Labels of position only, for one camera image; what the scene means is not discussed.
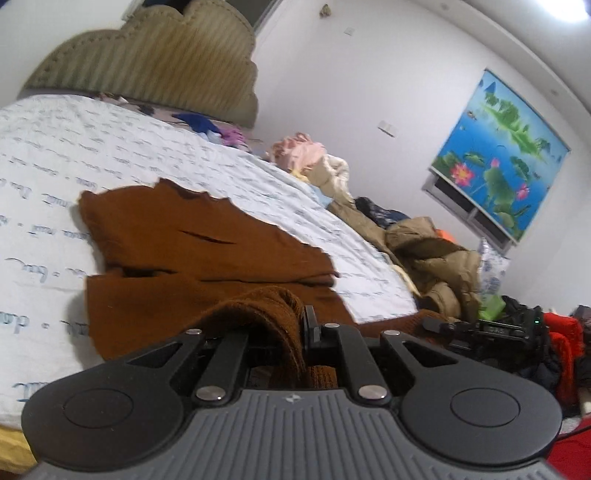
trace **ceiling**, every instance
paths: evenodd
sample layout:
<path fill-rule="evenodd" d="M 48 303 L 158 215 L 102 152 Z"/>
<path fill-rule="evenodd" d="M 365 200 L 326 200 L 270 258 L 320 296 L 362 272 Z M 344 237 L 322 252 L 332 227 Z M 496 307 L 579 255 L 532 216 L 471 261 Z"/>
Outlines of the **ceiling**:
<path fill-rule="evenodd" d="M 464 1 L 527 45 L 591 111 L 591 18 L 563 22 L 536 0 Z"/>
<path fill-rule="evenodd" d="M 591 146 L 591 18 L 567 23 L 537 0 L 412 0 L 527 78 Z"/>

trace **knitted brown fabric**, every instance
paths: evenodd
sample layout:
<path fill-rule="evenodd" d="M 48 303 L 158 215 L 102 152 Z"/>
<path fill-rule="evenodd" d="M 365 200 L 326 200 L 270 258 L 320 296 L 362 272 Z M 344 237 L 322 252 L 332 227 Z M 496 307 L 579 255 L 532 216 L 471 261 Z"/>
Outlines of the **knitted brown fabric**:
<path fill-rule="evenodd" d="M 336 388 L 333 368 L 306 368 L 300 341 L 304 304 L 290 291 L 264 287 L 223 301 L 206 310 L 195 322 L 207 336 L 217 336 L 236 327 L 261 325 L 283 347 L 284 362 L 275 369 L 275 388 Z"/>
<path fill-rule="evenodd" d="M 89 333 L 105 359 L 177 335 L 221 301 L 274 284 L 313 305 L 321 323 L 353 323 L 329 288 L 336 272 L 326 254 L 228 199 L 161 180 L 153 189 L 84 192 L 80 213 L 107 265 L 86 284 Z"/>

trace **metal pin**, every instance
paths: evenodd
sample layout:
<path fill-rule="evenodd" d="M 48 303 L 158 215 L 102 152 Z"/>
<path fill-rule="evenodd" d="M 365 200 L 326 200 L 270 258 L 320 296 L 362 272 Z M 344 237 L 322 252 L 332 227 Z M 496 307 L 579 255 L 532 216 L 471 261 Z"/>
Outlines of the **metal pin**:
<path fill-rule="evenodd" d="M 225 397 L 226 391 L 217 385 L 207 385 L 206 387 L 199 388 L 195 392 L 195 395 L 203 401 L 216 401 Z"/>
<path fill-rule="evenodd" d="M 359 396 L 366 400 L 381 400 L 386 398 L 388 390 L 380 385 L 364 385 L 358 390 Z"/>

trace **white bedsheet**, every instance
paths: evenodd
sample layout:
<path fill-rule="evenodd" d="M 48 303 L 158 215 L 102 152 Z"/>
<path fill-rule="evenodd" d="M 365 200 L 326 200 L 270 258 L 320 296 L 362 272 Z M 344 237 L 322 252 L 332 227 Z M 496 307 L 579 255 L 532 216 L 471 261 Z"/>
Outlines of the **white bedsheet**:
<path fill-rule="evenodd" d="M 100 362 L 83 297 L 100 259 L 76 211 L 80 192 L 152 185 L 159 177 L 229 197 L 320 247 L 340 272 L 334 288 L 356 322 L 416 311 L 380 253 L 288 174 L 114 105 L 31 97 L 0 109 L 1 424 L 19 428 L 37 389 Z"/>

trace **ceiling light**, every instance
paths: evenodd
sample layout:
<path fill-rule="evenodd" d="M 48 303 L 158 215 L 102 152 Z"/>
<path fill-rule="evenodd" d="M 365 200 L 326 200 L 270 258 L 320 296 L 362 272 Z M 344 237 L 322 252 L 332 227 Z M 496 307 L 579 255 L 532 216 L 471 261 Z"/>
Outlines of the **ceiling light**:
<path fill-rule="evenodd" d="M 538 0 L 538 3 L 565 22 L 582 22 L 589 18 L 584 0 Z"/>

